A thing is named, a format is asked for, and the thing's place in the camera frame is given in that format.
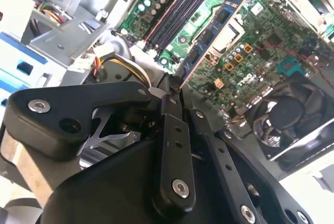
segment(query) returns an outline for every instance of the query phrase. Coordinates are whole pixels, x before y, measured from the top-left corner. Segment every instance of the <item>blue plastic part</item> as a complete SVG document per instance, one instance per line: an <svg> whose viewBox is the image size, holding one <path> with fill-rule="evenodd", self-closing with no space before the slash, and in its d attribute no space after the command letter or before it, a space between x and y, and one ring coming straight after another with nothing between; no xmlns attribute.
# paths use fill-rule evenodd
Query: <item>blue plastic part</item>
<svg viewBox="0 0 334 224"><path fill-rule="evenodd" d="M38 61L41 64L47 63L47 60L45 58L34 53L32 50L28 49L27 47L17 42L16 40L13 40L11 37L5 35L4 33L0 33L0 40L5 41L6 43L18 49L20 52L28 55L29 57L33 58L34 60Z"/></svg>
<svg viewBox="0 0 334 224"><path fill-rule="evenodd" d="M285 75L290 77L293 73L299 72L302 75L305 75L305 70L299 65L299 62L296 58L288 55L278 66L278 73L280 75Z"/></svg>

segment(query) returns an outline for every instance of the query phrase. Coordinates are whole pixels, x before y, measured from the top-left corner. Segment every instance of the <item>cpu fan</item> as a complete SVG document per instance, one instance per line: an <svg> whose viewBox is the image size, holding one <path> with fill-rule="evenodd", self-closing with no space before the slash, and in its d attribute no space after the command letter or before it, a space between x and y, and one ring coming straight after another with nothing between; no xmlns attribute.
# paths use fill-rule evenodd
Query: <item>cpu fan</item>
<svg viewBox="0 0 334 224"><path fill-rule="evenodd" d="M266 158L270 159L331 120L333 105L333 100L321 89L294 73L277 84L245 116ZM316 145L299 145L277 161L289 167L290 163L307 158L321 145L318 140Z"/></svg>

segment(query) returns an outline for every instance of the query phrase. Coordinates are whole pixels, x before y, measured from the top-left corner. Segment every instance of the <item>screw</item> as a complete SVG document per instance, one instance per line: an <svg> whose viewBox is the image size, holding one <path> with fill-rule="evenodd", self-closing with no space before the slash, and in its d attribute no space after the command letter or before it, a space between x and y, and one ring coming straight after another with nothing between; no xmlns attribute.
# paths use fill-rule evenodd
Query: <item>screw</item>
<svg viewBox="0 0 334 224"><path fill-rule="evenodd" d="M141 88L138 89L138 92L141 93L142 95L146 95L146 92L142 90Z"/></svg>
<svg viewBox="0 0 334 224"><path fill-rule="evenodd" d="M225 134L225 136L226 136L227 138L232 139L232 136L231 136L231 134L230 134L229 132L225 132L224 134Z"/></svg>
<svg viewBox="0 0 334 224"><path fill-rule="evenodd" d="M176 100L174 100L173 98L170 98L169 101L172 102L173 104L177 104Z"/></svg>
<svg viewBox="0 0 334 224"><path fill-rule="evenodd" d="M47 113L51 109L50 104L45 100L32 100L28 103L28 107L35 113Z"/></svg>
<svg viewBox="0 0 334 224"><path fill-rule="evenodd" d="M201 112L199 112L199 111L196 112L196 115L197 115L198 117L200 117L201 119L204 118L204 115L203 115Z"/></svg>
<svg viewBox="0 0 334 224"><path fill-rule="evenodd" d="M308 220L306 219L305 215L302 212L298 211L297 214L305 224L308 224Z"/></svg>
<svg viewBox="0 0 334 224"><path fill-rule="evenodd" d="M245 217L245 219L251 223L254 224L255 223L255 215L254 213L250 210L249 207L246 206L241 206L241 213L243 215L243 217Z"/></svg>
<svg viewBox="0 0 334 224"><path fill-rule="evenodd" d="M187 198L189 196L189 187L188 185L179 179L176 179L172 183L173 191L181 198Z"/></svg>

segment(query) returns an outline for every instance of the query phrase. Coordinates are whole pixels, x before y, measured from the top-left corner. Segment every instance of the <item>capacitor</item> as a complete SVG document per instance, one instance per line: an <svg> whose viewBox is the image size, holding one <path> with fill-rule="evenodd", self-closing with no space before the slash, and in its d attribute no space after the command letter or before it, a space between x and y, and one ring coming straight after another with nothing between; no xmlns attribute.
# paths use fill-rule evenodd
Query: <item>capacitor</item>
<svg viewBox="0 0 334 224"><path fill-rule="evenodd" d="M151 5L151 1L150 0L144 0L144 5L149 7Z"/></svg>
<svg viewBox="0 0 334 224"><path fill-rule="evenodd" d="M127 35L128 31L125 28L121 29L121 35Z"/></svg>
<svg viewBox="0 0 334 224"><path fill-rule="evenodd" d="M230 79L230 83L234 86L236 85L236 81L234 79Z"/></svg>
<svg viewBox="0 0 334 224"><path fill-rule="evenodd" d="M165 64L167 64L167 60L166 60L165 58L163 58L163 59L160 61L160 63L161 63L162 65L165 65Z"/></svg>
<svg viewBox="0 0 334 224"><path fill-rule="evenodd" d="M145 6L143 4L138 5L138 10L139 11L145 11Z"/></svg>
<svg viewBox="0 0 334 224"><path fill-rule="evenodd" d="M250 69L253 69L254 68L254 65L252 63L247 63L246 66Z"/></svg>
<svg viewBox="0 0 334 224"><path fill-rule="evenodd" d="M237 75L238 75L239 77L245 77L245 75L244 75L243 72L237 72Z"/></svg>

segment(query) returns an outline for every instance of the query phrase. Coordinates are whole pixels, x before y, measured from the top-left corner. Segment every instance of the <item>black fan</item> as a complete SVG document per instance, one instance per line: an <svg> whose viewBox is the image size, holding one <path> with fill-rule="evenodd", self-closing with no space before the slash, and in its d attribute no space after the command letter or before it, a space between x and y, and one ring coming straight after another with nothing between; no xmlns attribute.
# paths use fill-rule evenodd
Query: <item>black fan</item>
<svg viewBox="0 0 334 224"><path fill-rule="evenodd" d="M271 157L322 126L328 119L327 96L301 76L290 77L246 113L259 142L277 149Z"/></svg>

